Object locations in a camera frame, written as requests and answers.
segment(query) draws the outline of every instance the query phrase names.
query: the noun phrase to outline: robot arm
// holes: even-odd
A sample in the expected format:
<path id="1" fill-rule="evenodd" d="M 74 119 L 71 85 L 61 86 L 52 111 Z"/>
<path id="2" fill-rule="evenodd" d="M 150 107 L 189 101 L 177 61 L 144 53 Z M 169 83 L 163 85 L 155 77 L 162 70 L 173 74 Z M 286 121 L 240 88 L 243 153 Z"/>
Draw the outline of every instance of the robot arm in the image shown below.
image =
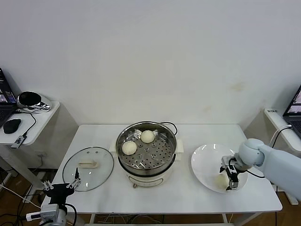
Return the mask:
<path id="1" fill-rule="evenodd" d="M 41 224 L 49 222 L 50 226 L 65 226 L 66 225 L 66 199 L 73 194 L 75 189 L 80 185 L 79 172 L 76 168 L 75 179 L 72 183 L 54 184 L 49 181 L 43 182 L 45 193 L 50 197 L 50 203 L 43 205 L 40 212 L 26 214 L 27 221 L 41 219 Z"/>
<path id="2" fill-rule="evenodd" d="M 260 170 L 275 185 L 301 200 L 301 159 L 284 151 L 273 149 L 257 139 L 248 139 L 233 156 L 223 156 L 221 171 L 230 179 L 227 190 L 238 186 L 235 178 L 252 166 Z"/>

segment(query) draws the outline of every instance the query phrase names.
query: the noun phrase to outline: white table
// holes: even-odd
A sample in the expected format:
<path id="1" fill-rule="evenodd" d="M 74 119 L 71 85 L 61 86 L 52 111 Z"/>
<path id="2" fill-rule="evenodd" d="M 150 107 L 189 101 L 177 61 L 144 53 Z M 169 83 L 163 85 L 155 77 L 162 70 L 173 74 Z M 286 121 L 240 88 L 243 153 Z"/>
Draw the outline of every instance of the white table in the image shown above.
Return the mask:
<path id="1" fill-rule="evenodd" d="M 284 111 L 285 109 L 267 108 L 264 110 L 264 113 L 275 126 L 275 128 L 279 129 L 282 126 L 288 125 L 288 123 L 282 117 Z M 301 139 L 292 129 L 283 130 L 281 132 L 281 136 L 292 150 L 301 152 Z"/>
<path id="2" fill-rule="evenodd" d="M 32 113 L 32 115 L 36 119 L 36 124 L 28 131 L 27 138 L 23 142 L 22 145 L 31 145 L 38 138 L 44 127 L 47 125 L 51 117 L 57 111 L 60 103 L 57 101 L 52 101 L 53 107 L 50 111 L 44 113 Z M 25 177 L 33 187 L 29 190 L 29 192 L 34 192 L 35 190 L 42 189 L 42 184 L 39 177 L 43 176 L 42 174 L 39 177 L 35 176 L 20 160 L 15 153 L 18 152 L 18 149 L 11 149 L 10 145 L 12 145 L 16 139 L 21 136 L 26 130 L 34 123 L 34 119 L 30 116 L 30 114 L 13 114 L 10 116 L 8 120 L 11 119 L 21 119 L 21 123 L 19 125 L 18 130 L 12 134 L 5 134 L 3 131 L 3 127 L 0 128 L 0 145 L 1 151 L 0 156 L 3 158 L 5 162 L 7 162 L 11 167 L 13 167 L 16 171 L 18 171 L 23 177 Z"/>
<path id="3" fill-rule="evenodd" d="M 126 125 L 82 125 L 58 169 L 53 184 L 62 183 L 63 167 L 79 150 L 100 146 L 110 148 Z M 175 162 L 174 171 L 162 185 L 133 189 L 118 160 L 108 180 L 88 192 L 75 192 L 67 198 L 78 213 L 130 214 L 216 214 L 245 213 L 236 225 L 242 225 L 261 212 L 279 211 L 282 205 L 266 179 L 249 175 L 246 186 L 233 193 L 219 194 L 202 185 L 194 176 L 190 159 L 202 144 L 218 143 L 238 150 L 246 137 L 238 125 L 177 125 L 177 138 L 183 141 L 184 155 Z M 49 203 L 45 198 L 43 204 Z"/>

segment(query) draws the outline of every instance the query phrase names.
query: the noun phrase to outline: wooden floor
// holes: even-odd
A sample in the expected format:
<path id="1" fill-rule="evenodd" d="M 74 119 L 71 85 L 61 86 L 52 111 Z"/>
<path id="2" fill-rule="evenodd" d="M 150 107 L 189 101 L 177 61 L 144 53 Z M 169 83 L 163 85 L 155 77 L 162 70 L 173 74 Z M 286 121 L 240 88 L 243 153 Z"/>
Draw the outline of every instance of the wooden floor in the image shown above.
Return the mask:
<path id="1" fill-rule="evenodd" d="M 11 190 L 17 192 L 18 194 L 23 195 L 25 191 L 30 186 L 29 182 L 24 179 L 22 176 L 18 176 L 16 178 L 11 178 L 7 183 L 7 187 Z M 298 206 L 292 206 L 288 202 L 285 194 L 283 192 L 279 192 L 279 198 L 282 202 L 283 209 L 282 211 L 277 213 L 277 225 L 278 226 L 301 226 L 301 204 Z M 15 223 L 16 217 L 14 216 L 2 216 L 2 214 L 13 214 L 15 215 L 17 212 L 18 205 L 20 204 L 20 198 L 12 195 L 8 191 L 4 190 L 0 193 L 0 226 L 9 226 L 12 223 Z M 40 205 L 37 196 L 34 196 L 33 203 Z M 26 215 L 29 212 L 39 211 L 39 209 L 31 204 L 25 204 L 21 216 Z M 85 220 L 86 223 L 89 223 L 90 215 L 89 214 L 80 214 L 80 216 Z M 106 222 L 111 222 L 115 224 L 124 224 L 124 222 L 128 222 L 130 219 L 134 220 L 132 223 L 136 224 L 155 224 L 156 222 L 152 219 L 145 216 L 138 216 L 134 219 L 135 215 L 124 216 L 122 217 L 109 217 L 108 215 L 97 215 L 95 218 L 95 223 L 102 223 L 106 220 Z M 216 215 L 148 215 L 152 217 L 154 220 L 159 222 L 163 222 L 164 224 L 187 224 L 187 223 L 222 223 L 222 216 L 220 214 Z M 234 214 L 232 221 L 235 218 L 239 217 L 239 214 Z M 23 222 L 23 226 L 37 226 L 39 221 L 32 222 Z M 275 226 L 275 213 L 263 213 L 257 218 L 253 219 L 249 223 L 245 224 L 245 226 Z"/>

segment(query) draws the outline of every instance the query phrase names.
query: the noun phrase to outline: glass lid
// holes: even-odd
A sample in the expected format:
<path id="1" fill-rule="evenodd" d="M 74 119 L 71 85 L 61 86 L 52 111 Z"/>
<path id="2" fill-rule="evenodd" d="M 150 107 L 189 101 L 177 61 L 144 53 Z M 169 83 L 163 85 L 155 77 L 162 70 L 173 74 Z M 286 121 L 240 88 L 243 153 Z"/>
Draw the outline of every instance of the glass lid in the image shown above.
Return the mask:
<path id="1" fill-rule="evenodd" d="M 87 147 L 74 154 L 63 169 L 64 183 L 72 183 L 76 168 L 81 184 L 77 192 L 90 191 L 102 185 L 111 175 L 114 160 L 111 153 L 102 147 Z"/>

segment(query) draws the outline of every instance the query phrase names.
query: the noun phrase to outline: laptop screen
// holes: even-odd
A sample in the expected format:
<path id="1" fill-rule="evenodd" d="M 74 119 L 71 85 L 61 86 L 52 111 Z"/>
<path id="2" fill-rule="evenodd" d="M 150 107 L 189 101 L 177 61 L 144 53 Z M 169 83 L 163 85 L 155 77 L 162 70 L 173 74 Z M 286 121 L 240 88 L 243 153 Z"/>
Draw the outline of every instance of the laptop screen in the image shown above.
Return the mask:
<path id="1" fill-rule="evenodd" d="M 287 115 L 301 115 L 301 86 L 299 87 L 287 110 L 283 114 L 283 116 Z"/>
<path id="2" fill-rule="evenodd" d="M 16 104 L 16 98 L 4 77 L 4 73 L 0 68 L 0 106 L 1 105 L 14 105 Z"/>

